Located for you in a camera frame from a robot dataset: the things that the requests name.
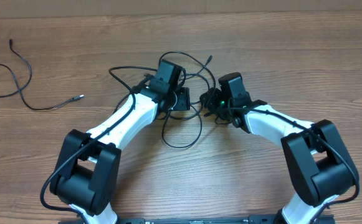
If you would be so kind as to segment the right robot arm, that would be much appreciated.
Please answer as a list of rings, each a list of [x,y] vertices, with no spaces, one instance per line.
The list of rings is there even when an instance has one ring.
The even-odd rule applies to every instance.
[[[221,77],[200,100],[209,114],[283,149],[295,194],[276,214],[250,215],[248,223],[334,223],[324,210],[358,196],[358,170],[331,121],[302,121],[253,101],[238,72]]]

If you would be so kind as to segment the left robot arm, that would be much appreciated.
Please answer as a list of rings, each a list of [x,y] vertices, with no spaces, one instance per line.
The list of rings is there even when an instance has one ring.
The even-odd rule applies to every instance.
[[[69,132],[53,173],[43,185],[74,212],[81,223],[116,223],[118,217],[110,206],[115,190],[122,150],[145,126],[182,99],[185,69],[161,60],[155,74],[128,89],[125,104],[106,121],[86,133]]]

